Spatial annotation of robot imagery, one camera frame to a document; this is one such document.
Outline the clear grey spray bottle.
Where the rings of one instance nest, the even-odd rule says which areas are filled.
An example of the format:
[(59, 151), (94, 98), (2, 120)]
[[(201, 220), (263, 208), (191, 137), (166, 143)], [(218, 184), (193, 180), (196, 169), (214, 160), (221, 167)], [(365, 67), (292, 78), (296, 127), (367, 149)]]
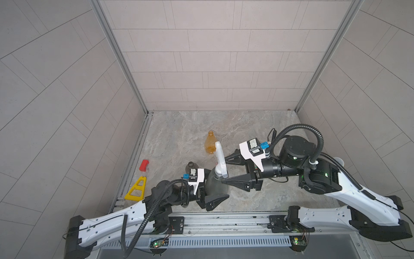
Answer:
[(222, 183), (224, 180), (223, 177), (218, 176), (215, 172), (215, 169), (212, 169), (208, 174), (207, 180), (205, 182), (205, 191), (207, 196), (212, 195), (224, 195), (229, 193), (229, 186)]

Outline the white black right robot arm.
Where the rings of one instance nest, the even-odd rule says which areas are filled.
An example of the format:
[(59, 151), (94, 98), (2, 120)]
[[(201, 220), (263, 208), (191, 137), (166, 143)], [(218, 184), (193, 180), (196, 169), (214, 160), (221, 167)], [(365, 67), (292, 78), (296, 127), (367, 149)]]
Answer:
[(285, 219), (289, 228), (345, 227), (379, 242), (413, 237), (409, 223), (401, 219), (403, 205), (399, 197), (370, 192), (327, 154), (309, 164), (316, 145), (300, 136), (284, 139), (278, 156), (265, 152), (267, 142), (251, 139), (225, 157), (216, 142), (217, 168), (223, 183), (249, 192), (261, 190), (264, 179), (298, 177), (298, 186), (306, 192), (333, 197), (345, 205), (331, 209), (291, 206)]

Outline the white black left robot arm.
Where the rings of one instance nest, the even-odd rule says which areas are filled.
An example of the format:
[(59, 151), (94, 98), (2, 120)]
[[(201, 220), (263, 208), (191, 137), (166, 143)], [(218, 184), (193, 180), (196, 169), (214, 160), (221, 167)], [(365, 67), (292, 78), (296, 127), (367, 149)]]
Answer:
[(208, 195), (205, 183), (189, 183), (184, 179), (164, 180), (145, 197), (125, 209), (94, 219), (78, 215), (70, 219), (64, 234), (66, 259), (85, 259), (91, 252), (113, 241), (129, 256), (142, 234), (177, 234), (178, 223), (170, 222), (173, 206), (187, 206), (196, 201), (206, 211), (214, 210), (229, 198), (227, 191)]

